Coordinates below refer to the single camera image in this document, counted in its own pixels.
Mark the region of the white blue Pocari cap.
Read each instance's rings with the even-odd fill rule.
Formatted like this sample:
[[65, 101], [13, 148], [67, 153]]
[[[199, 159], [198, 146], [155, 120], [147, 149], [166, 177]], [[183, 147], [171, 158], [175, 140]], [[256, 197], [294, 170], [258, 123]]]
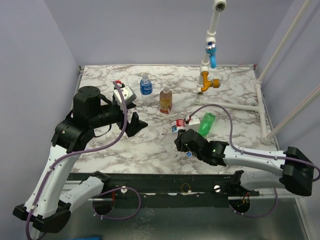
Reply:
[[190, 151], [188, 151], [187, 153], [186, 153], [186, 157], [187, 158], [191, 158], [193, 156], [193, 154], [190, 152]]

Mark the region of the gold red label bottle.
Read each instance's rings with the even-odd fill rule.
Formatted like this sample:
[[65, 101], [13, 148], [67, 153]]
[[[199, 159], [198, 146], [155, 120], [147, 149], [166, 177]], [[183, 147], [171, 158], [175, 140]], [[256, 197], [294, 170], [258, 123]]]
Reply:
[[173, 106], [173, 93], [168, 87], [164, 87], [159, 95], [159, 110], [161, 113], [169, 114]]

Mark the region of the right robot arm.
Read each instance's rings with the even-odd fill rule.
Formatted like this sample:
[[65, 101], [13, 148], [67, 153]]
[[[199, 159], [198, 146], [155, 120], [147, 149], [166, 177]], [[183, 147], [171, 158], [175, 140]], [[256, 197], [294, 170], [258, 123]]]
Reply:
[[293, 151], [243, 148], [224, 141], [208, 141], [192, 129], [179, 130], [174, 144], [179, 152], [190, 152], [211, 166], [256, 169], [254, 173], [242, 173], [230, 183], [230, 191], [236, 196], [263, 188], [283, 188], [302, 197], [312, 194], [315, 166], [297, 148]]

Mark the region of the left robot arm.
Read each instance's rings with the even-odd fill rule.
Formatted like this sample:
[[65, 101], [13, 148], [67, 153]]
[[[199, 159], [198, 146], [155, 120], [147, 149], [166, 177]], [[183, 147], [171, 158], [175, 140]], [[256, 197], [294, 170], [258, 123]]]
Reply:
[[60, 122], [51, 139], [50, 153], [42, 175], [29, 199], [13, 210], [13, 215], [26, 223], [29, 240], [39, 240], [47, 233], [58, 233], [68, 223], [72, 212], [93, 197], [114, 197], [125, 193], [125, 184], [116, 186], [110, 176], [96, 171], [72, 190], [63, 193], [67, 178], [87, 144], [96, 136], [95, 129], [117, 125], [121, 135], [133, 137], [147, 127], [134, 112], [133, 90], [115, 81], [112, 99], [107, 99], [95, 86], [81, 87], [73, 97], [73, 106]]

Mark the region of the clear bottle red cap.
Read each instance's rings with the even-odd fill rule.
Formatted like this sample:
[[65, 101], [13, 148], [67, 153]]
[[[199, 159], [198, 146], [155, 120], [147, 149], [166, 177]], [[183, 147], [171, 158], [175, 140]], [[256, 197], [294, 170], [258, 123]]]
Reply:
[[184, 119], [179, 118], [179, 119], [173, 120], [170, 126], [171, 126], [172, 134], [177, 134], [180, 130], [186, 129], [186, 122]]

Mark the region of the blue label Pocari bottle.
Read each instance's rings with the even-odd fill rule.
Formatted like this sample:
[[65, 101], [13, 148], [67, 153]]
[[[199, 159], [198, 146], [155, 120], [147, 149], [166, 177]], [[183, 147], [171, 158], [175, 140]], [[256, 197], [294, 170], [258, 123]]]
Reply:
[[148, 74], [144, 73], [139, 83], [141, 99], [147, 100], [153, 93], [153, 85]]

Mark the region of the green plastic bottle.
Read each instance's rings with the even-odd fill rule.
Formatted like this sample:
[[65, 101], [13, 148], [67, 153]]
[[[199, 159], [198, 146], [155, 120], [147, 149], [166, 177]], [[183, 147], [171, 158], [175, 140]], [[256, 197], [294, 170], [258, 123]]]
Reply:
[[202, 120], [200, 121], [198, 133], [205, 137], [210, 133], [212, 125], [216, 120], [216, 116], [210, 112], [206, 112]]

